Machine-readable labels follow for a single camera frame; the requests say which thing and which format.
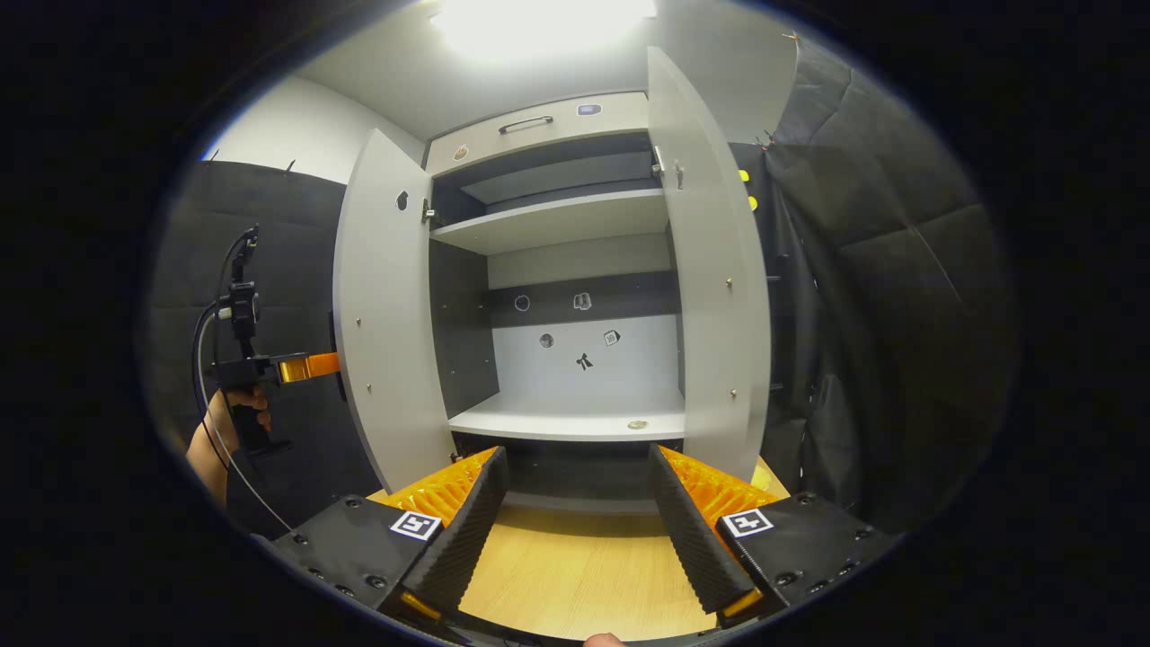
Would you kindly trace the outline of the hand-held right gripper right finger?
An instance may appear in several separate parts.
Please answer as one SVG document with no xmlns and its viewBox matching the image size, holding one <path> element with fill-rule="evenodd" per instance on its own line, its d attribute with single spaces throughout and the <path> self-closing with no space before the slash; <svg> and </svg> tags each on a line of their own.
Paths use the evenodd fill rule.
<svg viewBox="0 0 1150 647">
<path fill-rule="evenodd" d="M 825 496 L 773 496 L 661 445 L 647 475 L 687 581 L 721 627 L 816 601 L 899 545 Z"/>
</svg>

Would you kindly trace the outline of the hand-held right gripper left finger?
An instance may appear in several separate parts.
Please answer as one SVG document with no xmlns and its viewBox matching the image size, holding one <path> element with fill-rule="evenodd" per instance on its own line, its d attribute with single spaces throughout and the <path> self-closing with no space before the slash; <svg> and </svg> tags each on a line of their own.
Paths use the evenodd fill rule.
<svg viewBox="0 0 1150 647">
<path fill-rule="evenodd" d="M 442 621 L 463 601 L 508 488 L 507 452 L 493 447 L 379 501 L 344 496 L 270 547 L 358 604 Z"/>
</svg>

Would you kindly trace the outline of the grey cabinet door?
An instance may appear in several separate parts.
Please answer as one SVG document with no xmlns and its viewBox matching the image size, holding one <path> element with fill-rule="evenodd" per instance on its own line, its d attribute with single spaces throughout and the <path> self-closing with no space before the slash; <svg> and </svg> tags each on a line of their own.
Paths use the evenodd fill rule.
<svg viewBox="0 0 1150 647">
<path fill-rule="evenodd" d="M 342 383 L 371 467 L 389 492 L 448 465 L 455 446 L 430 307 L 431 177 L 371 129 L 342 197 L 334 242 L 334 337 Z"/>
<path fill-rule="evenodd" d="M 739 165 L 702 94 L 654 46 L 646 69 L 650 143 L 677 264 L 685 452 L 747 480 L 770 396 L 762 245 Z"/>
</svg>

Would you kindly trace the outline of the grey double-door shoe cabinet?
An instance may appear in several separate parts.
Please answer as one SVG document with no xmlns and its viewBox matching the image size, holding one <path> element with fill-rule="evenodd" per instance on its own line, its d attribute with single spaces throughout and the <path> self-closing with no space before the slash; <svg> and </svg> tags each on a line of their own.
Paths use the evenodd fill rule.
<svg viewBox="0 0 1150 647">
<path fill-rule="evenodd" d="M 644 134 L 514 153 L 432 177 L 430 306 L 448 418 L 500 392 L 632 394 L 676 388 L 685 401 L 677 261 L 670 224 L 481 255 L 437 242 L 440 226 L 558 199 L 661 188 Z M 564 442 L 448 430 L 459 456 L 509 455 L 507 503 L 529 510 L 649 516 L 650 446 L 683 439 Z"/>
</svg>

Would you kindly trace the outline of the white cabinet shelf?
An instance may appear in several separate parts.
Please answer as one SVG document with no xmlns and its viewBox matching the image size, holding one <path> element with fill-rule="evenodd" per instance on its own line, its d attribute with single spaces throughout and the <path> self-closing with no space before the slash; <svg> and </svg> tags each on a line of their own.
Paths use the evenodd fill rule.
<svg viewBox="0 0 1150 647">
<path fill-rule="evenodd" d="M 448 418 L 452 431 L 564 442 L 684 439 L 685 425 L 685 402 L 676 388 L 632 394 L 500 392 Z"/>
<path fill-rule="evenodd" d="M 661 188 L 624 190 L 497 211 L 440 226 L 430 238 L 496 255 L 586 239 L 660 234 L 668 221 Z"/>
</svg>

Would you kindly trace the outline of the grey cabinet drawer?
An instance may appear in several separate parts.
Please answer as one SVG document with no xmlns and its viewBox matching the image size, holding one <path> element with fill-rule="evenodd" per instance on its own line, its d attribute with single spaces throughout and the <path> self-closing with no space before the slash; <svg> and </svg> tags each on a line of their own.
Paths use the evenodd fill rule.
<svg viewBox="0 0 1150 647">
<path fill-rule="evenodd" d="M 498 134 L 498 128 L 504 124 L 538 115 L 551 115 L 554 123 Z M 497 157 L 550 145 L 644 134 L 647 124 L 649 99 L 645 92 L 612 92 L 535 105 L 490 116 L 434 138 L 425 152 L 424 171 L 440 177 Z"/>
</svg>

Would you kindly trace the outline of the black backdrop cloth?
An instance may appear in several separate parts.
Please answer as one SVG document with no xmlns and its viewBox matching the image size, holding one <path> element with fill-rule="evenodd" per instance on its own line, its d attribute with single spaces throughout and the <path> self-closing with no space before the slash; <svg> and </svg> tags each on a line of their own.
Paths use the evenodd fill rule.
<svg viewBox="0 0 1150 647">
<path fill-rule="evenodd" d="M 419 146 L 363 124 L 340 179 L 270 164 L 202 161 L 164 213 L 137 349 L 162 433 L 187 437 L 239 359 L 214 315 L 235 238 L 260 234 L 243 277 L 261 307 L 260 355 L 338 352 L 334 242 L 366 134 L 378 129 L 423 169 L 428 143 L 473 120 L 564 98 L 643 90 L 647 48 L 702 94 L 739 165 L 761 241 L 770 305 L 770 396 L 759 459 L 789 491 L 810 490 L 889 533 L 917 527 L 986 454 L 1017 368 L 1015 294 L 992 218 L 964 164 L 871 70 L 798 30 L 687 43 L 621 43 L 471 69 L 457 122 Z M 268 508 L 241 522 L 275 532 L 353 487 L 382 486 L 340 373 L 273 388 L 275 433 L 293 447 L 248 455 Z"/>
</svg>

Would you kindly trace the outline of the ceiling light panel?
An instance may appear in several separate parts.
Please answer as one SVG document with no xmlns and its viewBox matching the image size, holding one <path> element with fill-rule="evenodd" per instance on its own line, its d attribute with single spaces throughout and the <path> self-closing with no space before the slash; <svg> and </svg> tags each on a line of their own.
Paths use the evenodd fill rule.
<svg viewBox="0 0 1150 647">
<path fill-rule="evenodd" d="M 452 49 L 504 60 L 610 46 L 657 16 L 656 0 L 445 0 L 429 23 Z"/>
</svg>

